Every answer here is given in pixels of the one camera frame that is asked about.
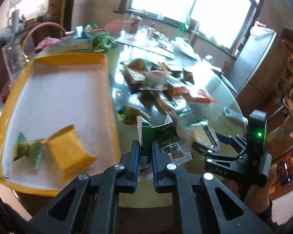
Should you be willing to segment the person's right hand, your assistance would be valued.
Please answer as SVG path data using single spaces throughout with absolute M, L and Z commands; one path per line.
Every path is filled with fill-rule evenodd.
M 259 187 L 254 195 L 251 196 L 251 200 L 246 203 L 246 205 L 254 212 L 254 213 L 263 213 L 269 208 L 269 193 L 270 188 L 274 180 L 276 179 L 276 170 L 277 165 L 274 164 L 270 167 L 269 176 L 267 183 L 264 188 Z M 239 186 L 236 182 L 232 180 L 223 180 L 223 184 L 225 184 L 238 198 L 239 194 Z

